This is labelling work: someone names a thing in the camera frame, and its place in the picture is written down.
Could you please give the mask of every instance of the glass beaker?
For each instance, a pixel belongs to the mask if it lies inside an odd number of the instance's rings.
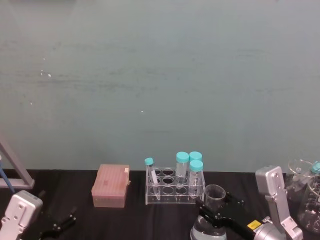
[[[307,181],[298,220],[305,229],[320,234],[320,175],[313,176]]]
[[[226,191],[215,184],[207,185],[204,189],[204,204],[216,212],[225,202]],[[198,216],[191,231],[191,240],[226,240],[226,229],[215,228],[202,216]]]
[[[312,163],[302,159],[290,160],[288,168],[284,181],[286,197],[293,202],[300,202],[306,191],[308,179],[314,176],[311,172]]]

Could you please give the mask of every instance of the blue tube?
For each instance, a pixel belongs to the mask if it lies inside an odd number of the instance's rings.
[[[14,187],[11,185],[11,182],[9,181],[7,175],[5,174],[4,170],[2,169],[1,166],[1,161],[0,161],[0,175],[3,178],[3,180],[5,181],[5,183],[8,185],[9,189],[11,190],[11,192],[14,194],[16,191],[14,189]]]

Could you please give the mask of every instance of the pipette tip box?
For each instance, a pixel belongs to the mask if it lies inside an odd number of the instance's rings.
[[[92,187],[95,207],[123,208],[129,185],[129,165],[102,164]]]

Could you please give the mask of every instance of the metal stand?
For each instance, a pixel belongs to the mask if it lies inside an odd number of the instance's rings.
[[[26,168],[23,166],[15,152],[11,149],[9,144],[0,134],[0,152],[9,160],[11,165],[14,167],[16,172],[19,174],[20,178],[9,178],[11,185],[15,189],[32,189],[35,184],[35,180],[27,172]],[[8,188],[5,180],[0,178],[0,188]]]

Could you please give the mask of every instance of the test tube rack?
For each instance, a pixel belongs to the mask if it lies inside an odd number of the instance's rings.
[[[189,171],[183,181],[176,178],[173,167],[155,167],[158,183],[154,184],[152,178],[145,172],[145,204],[194,204],[197,199],[204,201],[205,178],[201,172],[199,185],[196,186],[197,194],[189,195]]]

